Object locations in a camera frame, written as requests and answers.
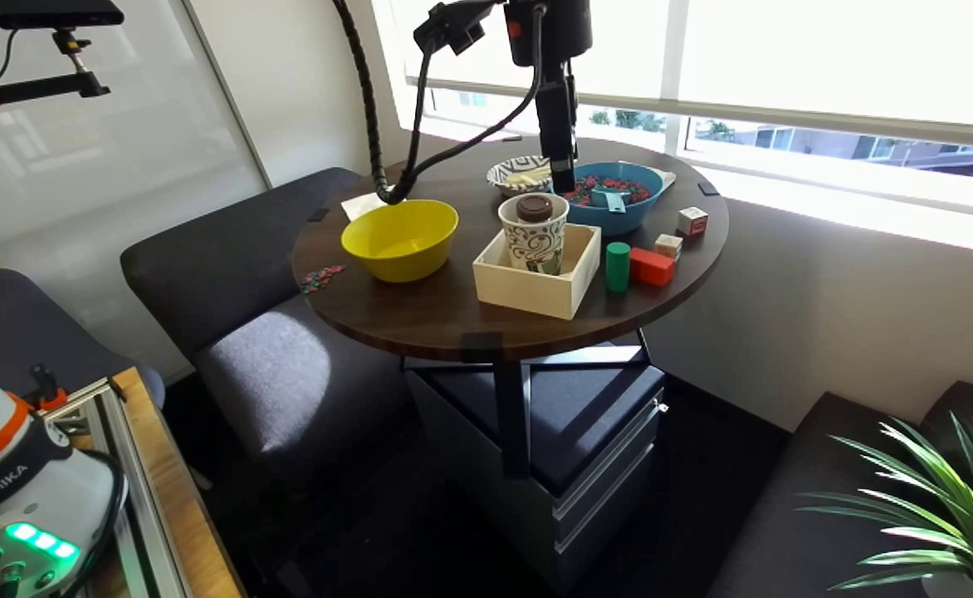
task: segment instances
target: cup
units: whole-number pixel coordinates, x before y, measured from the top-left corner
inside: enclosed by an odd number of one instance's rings
[[[524,203],[550,206],[550,214],[524,214]],[[521,192],[498,203],[498,223],[503,227],[503,248],[511,266],[557,275],[567,214],[571,203],[555,192]]]

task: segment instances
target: blue bowl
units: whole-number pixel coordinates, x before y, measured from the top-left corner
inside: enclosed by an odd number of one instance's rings
[[[659,203],[659,192],[676,177],[640,165],[640,164],[578,164],[573,180],[578,180],[578,190],[563,192],[571,203],[567,218],[584,227],[599,227],[599,237],[629,237],[634,228],[640,228],[644,215]],[[591,198],[594,182],[597,182],[594,190],[606,190],[599,185],[605,180],[628,182],[624,190],[636,190],[640,198],[628,198],[624,214],[612,214],[605,198],[584,206],[584,198]]]

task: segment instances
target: small wooden crate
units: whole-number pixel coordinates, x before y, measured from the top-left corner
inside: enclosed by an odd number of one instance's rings
[[[514,269],[503,254],[503,232],[474,257],[474,290],[478,301],[539,313],[550,319],[573,319],[578,306],[597,274],[599,228],[597,227],[563,227],[561,274],[528,274]]]

